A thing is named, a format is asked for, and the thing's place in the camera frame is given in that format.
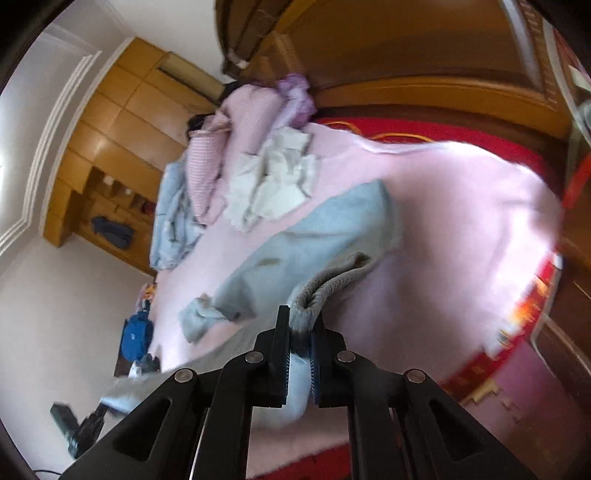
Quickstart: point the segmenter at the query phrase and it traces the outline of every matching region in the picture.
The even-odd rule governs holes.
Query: bed
[[[215,295],[261,245],[325,200],[381,179],[406,212],[402,254],[328,305],[326,323],[378,366],[423,368],[466,399],[531,333],[556,269],[560,208],[552,192],[561,191],[571,120],[541,17],[511,0],[397,9],[381,0],[219,0],[216,12],[228,74],[268,87],[288,73],[310,81],[319,111],[303,131],[320,159],[318,179],[310,200],[279,221],[243,233],[220,217],[179,266],[159,273],[151,353],[170,371],[232,337],[244,323],[217,323],[187,343],[178,314]],[[457,168],[441,168],[442,158]],[[466,168],[469,161],[484,168]],[[455,235],[434,233],[450,225]],[[410,318],[418,320],[404,323]],[[512,334],[499,340],[507,318]],[[393,348],[385,340],[400,328],[406,337]],[[248,475],[347,440],[344,411],[310,406],[279,432],[252,433]]]

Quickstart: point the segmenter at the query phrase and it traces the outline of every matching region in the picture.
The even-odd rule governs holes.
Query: purple cloth
[[[273,122],[267,138],[271,138],[282,127],[302,128],[316,113],[314,100],[308,94],[310,84],[303,75],[290,73],[279,80],[275,88],[285,98],[285,105]]]

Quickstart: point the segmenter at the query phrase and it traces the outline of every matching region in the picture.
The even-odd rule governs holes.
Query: white object
[[[309,142],[310,134],[283,127],[259,155],[243,155],[226,197],[225,216],[235,228],[248,232],[258,218],[278,220],[311,196],[316,156],[303,155]]]

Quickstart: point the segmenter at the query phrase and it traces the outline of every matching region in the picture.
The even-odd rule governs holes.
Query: wall
[[[36,39],[2,92],[0,271],[43,223],[47,185],[76,119],[131,40],[102,0],[76,0]]]
[[[222,82],[223,54],[217,41],[215,0],[109,0],[141,37],[173,51]]]
[[[49,409],[69,403],[79,421],[94,410],[147,280],[73,236],[59,249],[36,238],[0,281],[0,417],[31,468],[72,462]]]

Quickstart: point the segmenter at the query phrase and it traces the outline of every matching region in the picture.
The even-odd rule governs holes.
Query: black cable
[[[61,476],[61,473],[54,472],[53,470],[33,470],[34,473],[53,473],[54,475]]]

